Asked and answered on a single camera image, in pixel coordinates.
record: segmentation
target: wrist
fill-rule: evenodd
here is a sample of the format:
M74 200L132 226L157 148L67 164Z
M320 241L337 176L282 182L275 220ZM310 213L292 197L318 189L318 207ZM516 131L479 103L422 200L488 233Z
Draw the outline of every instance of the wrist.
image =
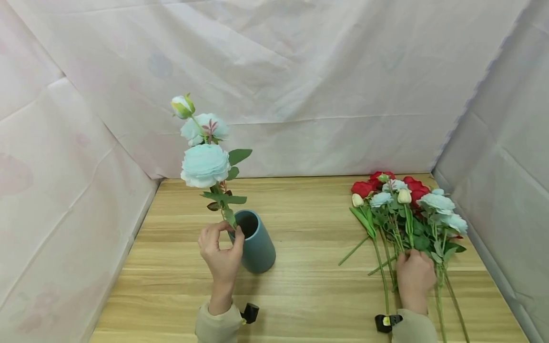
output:
M233 304L234 284L214 282L211 290L210 305L208 312L212 316L217 316L227 312Z
M401 294L400 301L402 303L402 308L406 310L423 314L425 316L428 313L428 301L426 295Z

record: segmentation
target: white fabric backdrop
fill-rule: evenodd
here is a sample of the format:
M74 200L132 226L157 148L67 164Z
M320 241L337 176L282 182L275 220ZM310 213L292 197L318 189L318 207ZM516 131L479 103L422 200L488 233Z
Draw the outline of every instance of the white fabric backdrop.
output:
M525 12L436 166L531 342L549 342L549 3Z
M153 178L179 177L188 91L255 149L242 176L430 171L526 3L8 1Z
M0 341L87 341L156 190L0 0Z

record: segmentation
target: white flower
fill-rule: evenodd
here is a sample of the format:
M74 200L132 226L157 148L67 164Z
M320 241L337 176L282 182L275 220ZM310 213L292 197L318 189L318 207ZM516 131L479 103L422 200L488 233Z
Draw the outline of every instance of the white flower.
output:
M216 144L196 145L185 151L181 178L187 186L208 188L229 176L229 154Z
M354 193L351 197L351 200L354 207L360 207L364 205L364 199L359 194Z
M217 141L227 139L229 135L229 127L225 122L219 119L213 113L202 113L194 117L193 119L187 119L183 127L181 127L181 137L185 137L191 147L200 144L204 141L202 135L213 134L214 139Z
M391 191L390 187L392 187L393 190L408 189L408 185L406 183L404 183L403 181L397 180L397 179L392 179L392 180L388 181L387 183L383 184L382 191L390 192Z
M381 207L385 204L390 204L393 202L393 197L389 193L378 193L372 197L370 200L370 207Z
M435 188L431 191L431 193L436 195L444 195L444 190L442 188Z
M442 215L451 215L456 208L456 204L449 198L433 193L422 196L417 203L423 207L430 207Z
M190 93L187 93L185 95L180 95L172 99L171 104L175 111L174 115L178 116L181 119L190 118L194 113L194 104L189 99L189 95Z
M409 189L399 189L399 196L396 198L396 201L399 204L409 204L412 202L412 195Z
M461 234L467 233L467 222L460 215L452 213L451 215L440 216L440 221L456 229Z

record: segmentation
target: red rose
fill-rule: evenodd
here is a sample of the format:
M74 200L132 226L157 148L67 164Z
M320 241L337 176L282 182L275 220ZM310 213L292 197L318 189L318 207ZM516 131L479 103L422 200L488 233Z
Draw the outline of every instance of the red rose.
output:
M404 181L404 183L408 185L408 189L412 191L410 194L412 196L412 204L415 207L419 207L417 201L430 192L429 187L411 176L406 176L402 181Z
M380 172L380 171L377 171L375 172L374 174L370 175L370 181L372 180L376 180L379 182L379 180L377 180L378 176L380 176L381 174L385 174L387 175L390 179L396 179L396 176L392 173L392 172Z
M367 181L367 182L358 181L358 182L355 182L351 187L351 192L356 193L363 198L367 197L370 194L370 192L375 190L376 190L376 186L370 181Z

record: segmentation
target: hand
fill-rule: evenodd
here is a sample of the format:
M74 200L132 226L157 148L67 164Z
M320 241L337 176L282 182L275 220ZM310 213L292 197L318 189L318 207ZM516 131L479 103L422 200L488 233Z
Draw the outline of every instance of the hand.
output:
M436 283L433 260L425 252L415 249L401 253L396 262L402 307L427 315L427 293Z
M208 264L214 279L208 307L209 312L214 316L225 313L231 308L234 282L244 246L244 233L240 227L237 227L232 248L221 250L219 236L225 230L233 230L226 221L210 224L200 232L198 238L200 255Z

